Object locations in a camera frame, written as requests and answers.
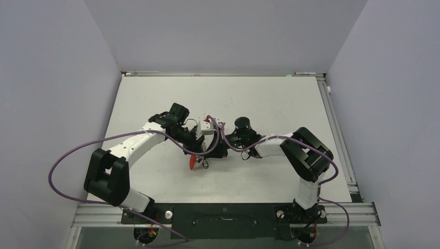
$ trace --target white wall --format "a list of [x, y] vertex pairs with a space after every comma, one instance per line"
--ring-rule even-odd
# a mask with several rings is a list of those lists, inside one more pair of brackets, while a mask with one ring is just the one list
[[[104, 136], [120, 73], [82, 0], [0, 2], [0, 241], [62, 248], [77, 203], [49, 188], [54, 161]], [[90, 153], [71, 156], [55, 185], [74, 196]]]
[[124, 71], [327, 72], [367, 0], [85, 0]]
[[369, 0], [327, 75], [388, 249], [439, 247], [439, 12], [437, 0]]

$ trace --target white table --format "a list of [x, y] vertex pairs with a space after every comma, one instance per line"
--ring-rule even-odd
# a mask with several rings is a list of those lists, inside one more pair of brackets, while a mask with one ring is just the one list
[[[323, 185], [321, 196], [351, 202], [315, 77], [124, 77], [106, 137], [138, 130], [174, 102], [189, 109], [188, 118], [211, 115], [225, 121], [227, 134], [241, 116], [249, 117], [261, 135], [308, 128], [333, 152], [339, 167], [338, 177]], [[106, 142], [103, 148], [122, 141]], [[239, 153], [228, 152], [227, 158], [209, 159], [208, 169], [191, 171], [189, 155], [165, 141], [131, 168], [131, 186], [162, 203], [265, 203], [295, 198], [299, 177], [287, 158], [243, 161]], [[333, 174], [331, 167], [325, 178]], [[88, 199], [97, 200], [92, 195]]]

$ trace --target gray wall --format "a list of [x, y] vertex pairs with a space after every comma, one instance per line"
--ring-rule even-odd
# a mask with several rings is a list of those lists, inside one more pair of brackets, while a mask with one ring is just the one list
[[438, 248], [440, 2], [369, 0], [327, 80], [390, 248]]
[[367, 0], [85, 0], [124, 71], [327, 72]]
[[[0, 241], [63, 248], [77, 203], [49, 188], [63, 153], [103, 137], [120, 73], [82, 0], [0, 2]], [[55, 184], [84, 195], [93, 149], [72, 155]]]

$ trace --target red object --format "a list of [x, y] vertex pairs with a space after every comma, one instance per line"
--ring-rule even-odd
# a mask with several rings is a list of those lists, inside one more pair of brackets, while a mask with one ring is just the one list
[[196, 155], [191, 155], [191, 157], [189, 158], [189, 169], [193, 170], [195, 165], [196, 165]]

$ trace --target robotic arm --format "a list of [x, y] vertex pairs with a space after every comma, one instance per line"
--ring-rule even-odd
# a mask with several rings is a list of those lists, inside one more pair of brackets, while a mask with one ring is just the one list
[[[182, 125], [188, 115], [187, 108], [174, 103], [169, 112], [152, 116], [141, 130], [157, 130], [166, 133], [182, 143], [184, 148], [196, 153], [212, 149], [207, 155], [198, 157], [199, 162], [208, 158], [227, 157], [227, 150], [230, 148], [228, 144], [235, 148], [246, 148], [255, 142], [264, 140], [262, 135], [251, 128], [250, 121], [246, 117], [235, 120], [235, 130], [225, 135], [227, 141], [224, 141], [222, 136], [213, 129], [214, 124], [207, 120], [198, 122], [191, 130], [183, 128]], [[214, 139], [206, 149], [204, 136], [208, 134], [213, 134]], [[215, 145], [214, 141], [217, 136], [220, 137]], [[304, 127], [286, 136], [300, 140], [333, 159], [331, 151]], [[107, 151], [97, 149], [90, 159], [84, 190], [113, 206], [122, 205], [148, 216], [153, 211], [154, 199], [130, 187], [129, 170], [139, 158], [165, 140], [163, 135], [145, 133], [132, 136]], [[254, 158], [286, 156], [301, 178], [295, 203], [303, 210], [316, 206], [318, 184], [329, 168], [329, 162], [322, 156], [285, 139], [261, 142], [249, 149], [248, 154]]]

